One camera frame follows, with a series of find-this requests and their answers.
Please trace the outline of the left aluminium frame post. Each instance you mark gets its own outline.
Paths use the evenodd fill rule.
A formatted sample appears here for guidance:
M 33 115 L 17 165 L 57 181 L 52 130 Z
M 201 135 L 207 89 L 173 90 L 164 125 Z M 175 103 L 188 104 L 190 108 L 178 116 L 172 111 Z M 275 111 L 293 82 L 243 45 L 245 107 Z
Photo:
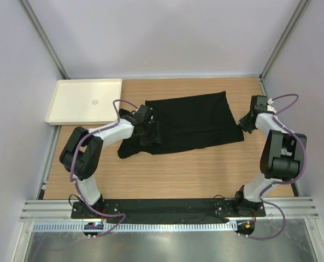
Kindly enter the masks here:
M 36 34 L 38 35 L 39 40 L 42 42 L 45 50 L 49 54 L 51 60 L 54 62 L 58 72 L 61 75 L 61 78 L 64 80 L 69 80 L 69 76 L 60 61 L 51 41 L 49 40 L 43 26 L 41 25 L 39 19 L 37 18 L 36 13 L 34 12 L 32 6 L 27 0 L 18 0 L 18 3 L 21 5 L 25 15 L 29 19 L 32 27 L 34 28 Z

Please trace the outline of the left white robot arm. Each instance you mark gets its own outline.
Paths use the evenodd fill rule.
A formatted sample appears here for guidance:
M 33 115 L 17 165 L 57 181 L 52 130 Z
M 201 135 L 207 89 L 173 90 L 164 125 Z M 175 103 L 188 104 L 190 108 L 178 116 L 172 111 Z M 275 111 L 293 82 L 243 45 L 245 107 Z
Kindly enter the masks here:
M 94 173 L 102 149 L 122 141 L 120 158 L 138 153 L 146 147 L 161 143 L 158 120 L 152 108 L 141 105 L 136 112 L 118 111 L 118 119 L 94 129 L 76 127 L 60 154 L 60 163 L 75 183 L 84 212 L 97 218 L 103 211 L 103 197 L 98 190 Z

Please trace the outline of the aluminium rail front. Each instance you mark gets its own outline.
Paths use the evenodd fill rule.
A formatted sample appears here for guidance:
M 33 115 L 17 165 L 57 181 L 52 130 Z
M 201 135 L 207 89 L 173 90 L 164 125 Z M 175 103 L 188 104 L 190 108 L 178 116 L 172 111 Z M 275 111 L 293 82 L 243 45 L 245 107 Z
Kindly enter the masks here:
M 288 219 L 319 217 L 311 197 L 267 198 L 266 201 L 279 206 Z M 19 221 L 66 221 L 71 212 L 67 200 L 27 200 Z

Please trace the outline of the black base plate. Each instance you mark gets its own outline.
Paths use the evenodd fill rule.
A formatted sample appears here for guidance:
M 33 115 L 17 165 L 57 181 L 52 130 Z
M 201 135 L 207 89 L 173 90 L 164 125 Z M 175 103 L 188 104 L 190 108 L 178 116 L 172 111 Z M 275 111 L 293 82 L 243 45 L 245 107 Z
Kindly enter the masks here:
M 227 218 L 265 217 L 262 203 L 256 207 L 237 205 L 233 199 L 106 199 L 95 209 L 105 214 L 124 213 L 127 224 L 209 224 Z

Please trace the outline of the white plastic tray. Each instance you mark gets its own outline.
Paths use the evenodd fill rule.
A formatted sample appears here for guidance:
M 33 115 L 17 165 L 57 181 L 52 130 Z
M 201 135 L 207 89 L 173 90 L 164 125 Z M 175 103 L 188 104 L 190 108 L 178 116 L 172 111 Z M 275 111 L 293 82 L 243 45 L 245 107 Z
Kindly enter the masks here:
M 113 101 L 122 79 L 58 80 L 46 114 L 50 125 L 107 124 L 117 119 Z

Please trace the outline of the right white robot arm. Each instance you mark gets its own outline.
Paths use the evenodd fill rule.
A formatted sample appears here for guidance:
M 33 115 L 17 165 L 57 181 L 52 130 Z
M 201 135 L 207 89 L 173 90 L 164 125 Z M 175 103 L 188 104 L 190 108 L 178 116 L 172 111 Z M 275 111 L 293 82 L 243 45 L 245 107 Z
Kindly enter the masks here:
M 263 206 L 263 198 L 276 186 L 296 182 L 306 167 L 307 137 L 294 133 L 278 119 L 266 96 L 252 96 L 249 112 L 239 120 L 241 129 L 260 130 L 266 136 L 260 159 L 260 173 L 235 194 L 234 212 L 249 216 Z

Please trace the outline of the black tank top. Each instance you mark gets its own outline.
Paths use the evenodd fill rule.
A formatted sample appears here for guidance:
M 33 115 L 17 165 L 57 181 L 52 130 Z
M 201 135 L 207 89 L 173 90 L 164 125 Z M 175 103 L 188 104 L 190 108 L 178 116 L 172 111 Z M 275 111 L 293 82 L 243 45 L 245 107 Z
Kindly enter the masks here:
M 117 154 L 125 159 L 139 152 L 170 154 L 244 141 L 226 92 L 147 100 L 158 120 L 161 143 L 142 145 L 138 136 L 122 141 Z

